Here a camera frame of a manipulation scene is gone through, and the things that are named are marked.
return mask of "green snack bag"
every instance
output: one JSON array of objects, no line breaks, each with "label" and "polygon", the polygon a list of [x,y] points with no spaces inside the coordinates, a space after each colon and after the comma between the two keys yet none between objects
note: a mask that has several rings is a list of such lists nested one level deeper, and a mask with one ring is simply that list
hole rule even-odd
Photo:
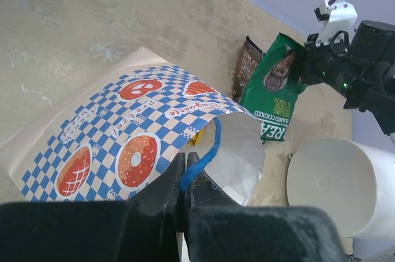
[{"label": "green snack bag", "polygon": [[297,96],[307,87],[296,68],[304,53],[295,40],[278,34],[246,86],[240,104],[262,122],[262,141],[284,141]]}]

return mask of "blue strip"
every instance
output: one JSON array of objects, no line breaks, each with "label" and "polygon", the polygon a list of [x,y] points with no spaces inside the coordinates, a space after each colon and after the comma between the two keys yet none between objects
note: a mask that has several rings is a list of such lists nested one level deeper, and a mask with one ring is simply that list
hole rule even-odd
[{"label": "blue strip", "polygon": [[221,144],[221,133],[222,133],[222,126],[221,121],[218,117],[214,118],[215,123],[215,137],[214,137],[214,145],[211,149],[193,166],[190,166],[186,169],[183,178],[181,179],[180,188],[181,191],[185,191],[188,186],[192,183],[192,181],[198,176],[198,174],[206,167],[206,165],[211,162],[214,157],[218,153],[218,149],[220,148]]}]

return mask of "brown snack bag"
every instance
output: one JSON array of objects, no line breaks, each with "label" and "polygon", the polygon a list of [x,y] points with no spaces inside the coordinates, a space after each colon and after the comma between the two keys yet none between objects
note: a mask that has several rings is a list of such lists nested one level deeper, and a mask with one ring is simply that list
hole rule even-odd
[{"label": "brown snack bag", "polygon": [[264,55],[265,53],[263,50],[261,50],[254,42],[252,42],[251,38],[247,36],[236,68],[232,97],[235,102],[239,102],[243,95],[244,88],[246,88],[248,81],[262,61]]}]

